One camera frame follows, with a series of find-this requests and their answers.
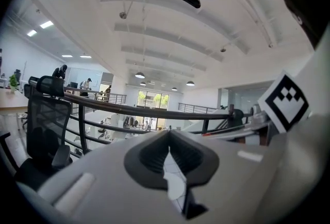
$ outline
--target ceiling beam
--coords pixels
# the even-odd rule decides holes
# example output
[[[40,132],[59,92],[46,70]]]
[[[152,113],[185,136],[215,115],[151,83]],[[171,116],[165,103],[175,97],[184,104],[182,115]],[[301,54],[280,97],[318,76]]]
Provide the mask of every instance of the ceiling beam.
[[[195,77],[191,73],[185,73],[185,72],[182,72],[182,71],[179,71],[179,70],[174,70],[172,68],[168,68],[168,67],[164,67],[164,66],[160,66],[160,65],[153,65],[151,63],[146,63],[146,62],[139,62],[139,61],[136,61],[136,60],[126,59],[126,64],[127,65],[135,65],[135,66],[150,68],[150,69],[162,71],[162,72],[165,72],[165,73],[174,73],[174,74],[182,75],[182,76],[189,77],[189,78],[194,78]]]
[[[119,24],[119,23],[115,24],[114,31],[128,32],[126,25],[125,24]],[[212,58],[219,61],[219,62],[221,62],[222,59],[223,59],[223,56],[220,55],[217,52],[209,50],[208,48],[203,47],[203,46],[201,46],[197,43],[194,43],[190,40],[187,40],[186,38],[178,39],[178,37],[176,35],[171,34],[171,33],[167,33],[167,32],[164,32],[164,31],[160,31],[158,29],[147,28],[146,30],[144,30],[143,26],[131,25],[129,27],[129,32],[130,33],[135,33],[135,34],[141,34],[141,35],[145,35],[145,36],[150,36],[150,37],[154,37],[154,38],[158,38],[158,39],[163,39],[163,40],[167,40],[167,41],[171,41],[171,42],[174,42],[176,44],[180,44],[182,46],[185,46],[187,48],[195,50],[197,52],[200,52],[202,54],[205,54],[207,56],[212,54]]]
[[[121,51],[125,52],[125,53],[133,53],[133,54],[143,55],[143,49],[136,48],[136,47],[123,46],[123,47],[121,47]],[[166,54],[166,53],[161,53],[161,52],[152,51],[150,49],[145,49],[144,55],[148,56],[148,57],[161,59],[161,60],[175,62],[179,65],[188,66],[188,67],[191,67],[191,68],[203,71],[203,72],[206,71],[206,67],[203,66],[203,65],[200,65],[200,64],[194,63],[194,62],[192,63],[189,60],[185,60],[185,59],[182,59],[182,58],[177,57],[177,56],[173,56],[173,55],[169,56],[169,54]]]
[[[110,2],[119,2],[122,0],[101,0],[101,3],[110,3]],[[126,0],[126,1],[134,1],[135,3],[141,3],[143,4],[143,0]],[[226,44],[231,44],[233,47],[235,47],[239,53],[241,54],[247,54],[249,51],[249,48],[241,43],[237,38],[231,36],[228,33],[228,30],[225,29],[224,25],[221,25],[221,23],[214,19],[214,17],[211,14],[208,14],[205,10],[201,10],[199,13],[196,13],[196,9],[188,5],[187,3],[183,1],[176,1],[176,0],[147,0],[147,4],[155,5],[158,7],[168,8],[173,11],[176,11],[178,13],[187,15],[204,25],[207,25],[211,29],[215,30],[217,33],[222,35],[222,37],[226,40]]]

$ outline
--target black mesh chair back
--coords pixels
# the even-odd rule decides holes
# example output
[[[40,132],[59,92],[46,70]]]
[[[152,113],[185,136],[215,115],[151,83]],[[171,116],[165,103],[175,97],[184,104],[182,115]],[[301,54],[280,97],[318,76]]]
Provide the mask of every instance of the black mesh chair back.
[[[28,103],[26,147],[32,159],[51,164],[60,144],[64,144],[71,104],[33,95]]]
[[[63,79],[45,75],[38,80],[36,89],[38,92],[54,95],[56,97],[63,97],[63,85]]]
[[[31,85],[25,84],[23,90],[24,90],[24,96],[26,98],[29,98],[31,93]]]

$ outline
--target white cloth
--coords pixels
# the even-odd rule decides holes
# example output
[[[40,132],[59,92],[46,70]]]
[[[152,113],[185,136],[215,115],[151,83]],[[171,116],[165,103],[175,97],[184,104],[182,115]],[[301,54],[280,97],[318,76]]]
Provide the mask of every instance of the white cloth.
[[[85,90],[88,90],[88,89],[89,89],[89,82],[87,82],[87,81],[83,81],[81,87],[82,87],[83,89],[85,89]]]

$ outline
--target white desk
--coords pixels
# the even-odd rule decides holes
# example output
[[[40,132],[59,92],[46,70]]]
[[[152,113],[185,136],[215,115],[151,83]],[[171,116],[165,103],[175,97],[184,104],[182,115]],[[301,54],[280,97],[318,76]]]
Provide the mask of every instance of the white desk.
[[[20,129],[18,113],[27,112],[28,99],[18,91],[11,93],[10,89],[0,89],[0,114],[16,113],[17,126]]]

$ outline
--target white ceiling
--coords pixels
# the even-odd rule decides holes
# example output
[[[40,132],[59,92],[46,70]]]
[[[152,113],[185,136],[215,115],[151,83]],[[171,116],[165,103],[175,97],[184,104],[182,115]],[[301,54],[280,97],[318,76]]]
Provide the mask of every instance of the white ceiling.
[[[127,83],[136,71],[182,88],[189,80],[195,88],[261,82],[287,66],[297,68],[300,58],[312,53],[283,0],[201,0],[200,9],[182,0],[33,3],[20,0],[13,12],[36,27],[47,20],[35,12],[38,6],[54,21],[35,36],[38,45],[54,55],[85,51]],[[128,9],[127,19],[121,19],[119,13]]]
[[[40,25],[49,21],[42,11],[32,0],[14,0],[7,11],[5,23],[10,26],[16,34],[32,43],[55,58],[66,63],[93,63],[90,58],[80,58],[84,52],[67,38],[55,25],[45,29]],[[31,37],[27,33],[31,30],[37,33]]]

